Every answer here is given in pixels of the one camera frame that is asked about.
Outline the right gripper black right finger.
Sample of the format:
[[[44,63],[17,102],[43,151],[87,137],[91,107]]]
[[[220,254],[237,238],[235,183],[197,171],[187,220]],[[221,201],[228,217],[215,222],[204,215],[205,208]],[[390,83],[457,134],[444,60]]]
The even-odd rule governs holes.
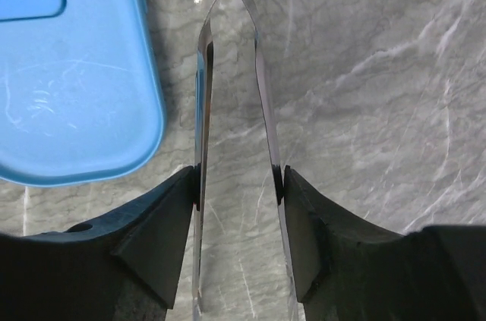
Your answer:
[[[485,228],[381,228],[286,168],[296,297],[308,320],[483,320]]]

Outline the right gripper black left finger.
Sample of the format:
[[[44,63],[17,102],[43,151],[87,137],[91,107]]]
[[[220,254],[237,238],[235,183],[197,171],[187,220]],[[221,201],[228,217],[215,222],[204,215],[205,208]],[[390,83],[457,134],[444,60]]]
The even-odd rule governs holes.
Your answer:
[[[63,232],[1,236],[3,320],[163,320],[175,303],[194,168]]]

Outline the blue lunch box lid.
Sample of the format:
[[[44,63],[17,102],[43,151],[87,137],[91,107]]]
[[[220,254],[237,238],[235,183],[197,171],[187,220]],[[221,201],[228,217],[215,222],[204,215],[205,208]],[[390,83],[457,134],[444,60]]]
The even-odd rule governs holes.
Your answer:
[[[146,0],[1,0],[1,177],[103,181],[145,165],[166,110]]]

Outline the steel serving tongs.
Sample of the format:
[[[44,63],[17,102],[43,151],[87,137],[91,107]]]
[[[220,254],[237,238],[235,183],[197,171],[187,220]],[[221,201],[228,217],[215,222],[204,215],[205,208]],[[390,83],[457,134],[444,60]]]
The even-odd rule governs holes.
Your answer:
[[[207,179],[207,153],[210,132],[210,108],[213,85],[213,35],[210,18],[212,9],[218,0],[213,0],[210,10],[204,19],[197,42],[197,70],[195,76],[195,150],[194,167],[197,172],[198,199],[194,208],[194,248],[192,268],[192,319],[202,319],[202,297],[200,293],[200,265],[202,238],[204,228],[204,204],[206,196]],[[276,118],[273,109],[273,100],[270,91],[270,79],[260,43],[260,24],[257,6],[254,0],[241,0],[254,25],[254,51],[255,51],[255,77],[259,90],[261,108],[263,110],[264,124],[267,136],[267,145],[270,155],[271,172],[276,192],[277,211],[279,218],[282,246],[286,261],[286,273],[289,280],[289,297],[287,301],[290,320],[298,319],[297,297],[295,295],[295,281],[292,274],[292,260],[289,246],[289,236],[286,228],[284,209],[284,183],[279,154],[279,144],[276,129]]]

